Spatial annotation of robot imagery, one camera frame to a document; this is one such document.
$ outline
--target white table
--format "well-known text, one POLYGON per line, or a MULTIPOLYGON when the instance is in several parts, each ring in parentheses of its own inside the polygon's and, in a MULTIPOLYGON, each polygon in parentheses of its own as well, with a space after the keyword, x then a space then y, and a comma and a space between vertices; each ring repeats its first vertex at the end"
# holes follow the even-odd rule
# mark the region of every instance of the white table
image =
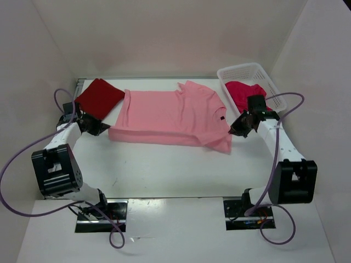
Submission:
MULTIPOLYGON (((41 213, 69 201, 36 201, 41 213)), ((74 233, 76 217, 67 209, 29 221, 17 263, 333 263, 314 203, 286 205, 297 232, 287 245, 274 246, 258 230, 226 231, 222 198, 130 199, 126 246, 115 250, 108 233, 74 233)), ((276 229, 265 230, 281 241, 290 236, 287 215, 273 208, 276 229)), ((118 234, 114 240, 120 244, 118 234)))
MULTIPOLYGON (((175 90, 186 79, 115 79, 120 89, 175 90)), ((217 91, 235 119, 216 79, 194 79, 217 91)), ((85 81, 86 89, 91 81, 85 81)), ((121 105, 105 119, 116 122, 121 105)), ((47 262, 334 262, 314 202, 287 205, 297 225, 293 241, 274 246, 258 230, 226 231, 223 199, 239 196, 248 187, 267 183, 272 157, 263 140, 251 132, 233 137, 230 155, 200 147, 111 142, 107 133, 83 134, 73 149, 83 179, 109 198, 130 199, 127 243, 109 246, 108 233, 74 233, 76 217, 63 210, 30 219, 18 263, 47 262)), ((36 201, 41 213, 69 201, 36 201)), ((292 226, 287 215, 273 208, 276 229, 267 236, 285 240, 292 226)))

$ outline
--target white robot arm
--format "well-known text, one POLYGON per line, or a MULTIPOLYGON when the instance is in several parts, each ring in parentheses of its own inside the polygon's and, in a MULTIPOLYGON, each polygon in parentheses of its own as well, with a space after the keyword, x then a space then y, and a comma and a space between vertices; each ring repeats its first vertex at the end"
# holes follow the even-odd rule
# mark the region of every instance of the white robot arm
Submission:
MULTIPOLYGON (((57 130, 66 126, 72 116, 72 103, 63 106, 65 113, 56 126, 57 130)), ((82 115, 78 111, 75 113, 74 121, 65 130, 53 137, 44 149, 32 154, 39 189, 44 197, 87 201, 101 210, 107 208, 105 195, 99 189, 83 182, 72 149, 83 132, 97 136, 109 127, 93 116, 86 113, 82 115)))
MULTIPOLYGON (((309 203, 313 199, 317 175, 314 161, 306 161, 285 133, 279 116, 268 111, 261 95, 248 97, 248 112, 244 112, 232 125, 230 134, 246 137, 254 129, 265 141, 272 156, 277 155, 273 180, 261 204, 309 203), (276 152, 277 125, 279 124, 279 148, 276 152)), ((265 187, 247 189, 249 205, 256 204, 265 187)))

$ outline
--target folded red shirt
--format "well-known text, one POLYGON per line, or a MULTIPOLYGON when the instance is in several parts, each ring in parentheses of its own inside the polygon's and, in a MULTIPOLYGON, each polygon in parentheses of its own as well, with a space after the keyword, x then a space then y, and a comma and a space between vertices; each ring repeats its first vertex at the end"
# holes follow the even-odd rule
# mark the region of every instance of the folded red shirt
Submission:
POLYGON ((75 101, 82 111, 102 120, 123 98, 123 91, 96 78, 75 101))
POLYGON ((234 103, 239 110, 240 113, 243 113, 243 111, 247 111, 247 97, 252 96, 252 95, 263 95, 266 97, 267 93, 264 91, 264 89, 258 85, 255 84, 253 86, 249 86, 246 84, 243 84, 239 81, 230 81, 225 84, 231 98, 234 100, 234 103))

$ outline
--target laundry basket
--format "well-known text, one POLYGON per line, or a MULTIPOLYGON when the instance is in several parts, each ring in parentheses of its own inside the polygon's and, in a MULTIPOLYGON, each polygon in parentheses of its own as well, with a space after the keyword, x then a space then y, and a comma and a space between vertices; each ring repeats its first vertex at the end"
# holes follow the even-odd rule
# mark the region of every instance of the laundry basket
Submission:
MULTIPOLYGON (((217 76, 220 81, 220 85, 223 91, 226 93, 231 107, 234 110, 235 115, 240 115, 233 99, 231 98, 225 84, 229 81, 239 81, 247 85, 260 85, 265 92, 267 97, 279 94, 279 90, 276 88, 270 77, 263 70, 262 66, 258 63, 246 63, 231 67, 221 68, 217 71, 217 76)), ((286 109, 287 103, 282 96, 272 98, 267 101, 268 107, 276 112, 280 112, 286 109)))

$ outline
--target purple cable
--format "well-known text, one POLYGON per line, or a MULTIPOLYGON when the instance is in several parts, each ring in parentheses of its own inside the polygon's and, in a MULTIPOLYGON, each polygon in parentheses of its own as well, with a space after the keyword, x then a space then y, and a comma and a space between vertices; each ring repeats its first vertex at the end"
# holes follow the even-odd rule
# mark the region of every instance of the purple cable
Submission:
POLYGON ((266 223, 272 221, 272 219, 266 220, 266 221, 264 221, 263 223, 261 223, 261 226, 260 226, 260 228, 259 228, 259 231, 261 232, 262 237, 263 237, 267 242, 269 242, 269 243, 271 243, 271 244, 273 244, 273 245, 285 245, 285 244, 289 243, 290 241, 292 241, 292 239, 294 238, 294 236, 295 236, 295 234, 296 234, 296 224, 295 224, 294 218, 292 218, 292 215, 290 214, 290 212, 289 212, 288 210, 286 210, 285 207, 282 207, 282 206, 279 205, 279 204, 273 204, 273 205, 268 205, 268 206, 279 207, 279 208, 283 209, 283 210, 287 213, 287 215, 289 216, 289 218, 291 219, 291 222, 292 222, 292 234, 291 234, 291 236, 290 236, 287 240, 285 240, 285 241, 283 241, 283 242, 274 242, 274 241, 272 241, 272 240, 269 240, 269 239, 264 235, 264 233, 263 233, 263 226, 264 226, 266 223))
MULTIPOLYGON (((270 177, 269 177, 268 183, 267 183, 267 185, 266 185, 266 187, 265 187, 265 189, 264 189, 262 195, 261 195, 260 198, 258 199, 257 203, 256 203, 252 208, 247 209, 247 210, 245 211, 245 213, 244 213, 245 216, 250 216, 255 210, 257 210, 257 208, 260 207, 260 204, 261 204, 263 198, 264 198, 265 195, 268 193, 269 188, 270 188, 270 186, 271 186, 271 184, 272 184, 273 177, 274 177, 274 171, 275 171, 275 168, 276 168, 276 163, 277 163, 277 161, 278 161, 278 151, 279 151, 279 125, 280 125, 280 123, 286 118, 286 116, 288 116, 291 112, 293 112, 294 110, 296 110, 297 108, 299 108, 299 107, 302 105, 302 103, 304 103, 304 101, 305 101, 304 96, 303 96, 302 94, 296 93, 296 92, 285 92, 285 93, 280 93, 280 94, 277 94, 277 95, 273 95, 273 96, 271 96, 271 97, 268 97, 268 98, 266 98, 266 100, 269 100, 269 99, 272 99, 272 98, 275 98, 275 97, 278 97, 278 96, 283 96, 283 95, 296 95, 296 96, 301 97, 301 101, 300 101, 300 103, 299 103, 298 105, 296 105, 294 108, 292 108, 291 110, 289 110, 288 112, 286 112, 286 113, 280 118, 280 120, 279 120, 278 123, 277 123, 276 142, 275 142, 275 152, 274 152, 273 165, 272 165, 272 169, 271 169, 271 172, 270 172, 270 177)), ((291 214, 290 214, 284 207, 282 207, 282 206, 280 206, 280 205, 268 205, 268 206, 277 206, 277 207, 283 209, 283 210, 288 214, 288 216, 290 217, 290 219, 291 219, 291 221, 292 221, 292 224, 293 224, 293 233, 292 233, 291 237, 290 237, 288 240, 286 240, 286 241, 284 241, 284 242, 277 243, 277 242, 273 242, 273 241, 270 241, 270 240, 267 239, 267 237, 266 237, 266 236, 263 234, 263 232, 262 232, 262 226, 261 226, 261 234, 262 234, 263 238, 264 238, 265 240, 267 240, 269 243, 275 244, 275 245, 284 245, 284 244, 290 242, 290 241, 293 239, 293 237, 294 237, 294 235, 295 235, 295 232, 296 232, 295 221, 294 221, 294 219, 292 218, 291 214)))
MULTIPOLYGON (((44 136, 43 138, 41 139, 38 139, 34 142, 32 142, 31 144, 28 144, 27 146, 25 146, 24 148, 20 149, 17 153, 15 153, 7 162, 6 164, 4 165, 4 167, 2 168, 2 170, 0 171, 0 202, 8 209, 10 210, 12 213, 16 214, 16 215, 20 215, 20 216, 24 216, 26 218, 38 218, 40 216, 45 216, 45 215, 50 215, 52 213, 55 213, 55 212, 58 212, 60 210, 63 210, 67 207, 70 207, 72 205, 75 205, 75 204, 80 204, 80 203, 83 203, 83 201, 77 201, 77 202, 73 202, 73 203, 70 203, 70 204, 67 204, 67 205, 64 205, 63 207, 60 207, 60 208, 57 208, 57 209, 54 209, 52 211, 48 211, 48 212, 45 212, 45 213, 41 213, 41 214, 26 214, 26 213, 22 213, 20 211, 17 211, 15 210, 14 208, 12 208, 7 202, 6 200, 4 199, 3 195, 2 195, 2 192, 1 192, 1 182, 2 182, 2 179, 3 179, 3 176, 4 176, 4 173, 5 171, 7 170, 7 168, 10 166, 10 164, 12 163, 13 160, 15 160, 17 158, 18 155, 20 155, 21 153, 23 153, 24 151, 26 151, 28 148, 32 147, 33 145, 43 141, 43 140, 46 140, 52 136, 55 136, 59 133, 61 133, 63 130, 65 130, 72 122, 73 122, 73 119, 74 119, 74 115, 75 115, 75 112, 76 112, 76 105, 74 103, 74 99, 73 99, 73 96, 70 94, 69 91, 65 90, 65 89, 57 89, 55 90, 54 92, 54 100, 55 100, 55 103, 56 105, 58 106, 58 108, 60 109, 61 112, 63 112, 63 110, 61 109, 61 107, 58 105, 58 102, 57 102, 57 99, 56 99, 56 94, 58 91, 62 91, 62 92, 65 92, 66 94, 68 94, 68 96, 71 98, 71 101, 72 101, 72 105, 73 105, 73 114, 71 116, 71 119, 70 121, 60 130, 54 132, 54 133, 51 133, 47 136, 44 136)), ((85 202, 87 203, 88 205, 90 205, 93 209, 95 209, 99 214, 101 214, 104 218, 106 218, 112 225, 113 225, 113 229, 110 233, 110 244, 111 246, 113 246, 114 248, 122 248, 125 244, 125 239, 124 239, 124 235, 122 233, 122 231, 120 230, 120 228, 118 227, 118 225, 116 225, 112 220, 110 220, 108 218, 108 216, 106 216, 99 208, 95 207, 94 205, 88 203, 88 202, 85 202), (116 246, 112 243, 112 234, 114 232, 118 231, 119 234, 122 236, 122 245, 121 246, 116 246)))
POLYGON ((59 108, 60 112, 62 112, 62 114, 64 114, 65 112, 64 112, 64 110, 60 107, 60 104, 57 102, 57 98, 56 98, 56 93, 57 93, 58 91, 60 91, 60 90, 62 90, 62 89, 57 89, 57 90, 55 90, 55 92, 54 92, 54 101, 55 101, 55 104, 56 104, 57 108, 59 108))

